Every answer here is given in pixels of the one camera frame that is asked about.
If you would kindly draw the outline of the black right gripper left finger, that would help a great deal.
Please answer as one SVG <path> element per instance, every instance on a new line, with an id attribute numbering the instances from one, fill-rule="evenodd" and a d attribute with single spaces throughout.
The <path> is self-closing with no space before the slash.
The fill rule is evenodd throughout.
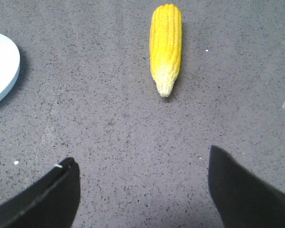
<path id="1" fill-rule="evenodd" d="M 71 157 L 0 205 L 0 228 L 69 228 L 80 203 L 80 169 Z"/>

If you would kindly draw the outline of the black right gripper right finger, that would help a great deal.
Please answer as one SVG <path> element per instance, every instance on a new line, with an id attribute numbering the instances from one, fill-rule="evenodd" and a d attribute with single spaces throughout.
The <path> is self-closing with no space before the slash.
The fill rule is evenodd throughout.
<path id="1" fill-rule="evenodd" d="M 208 185 L 224 227 L 285 228 L 285 193 L 215 145 L 210 149 Z"/>

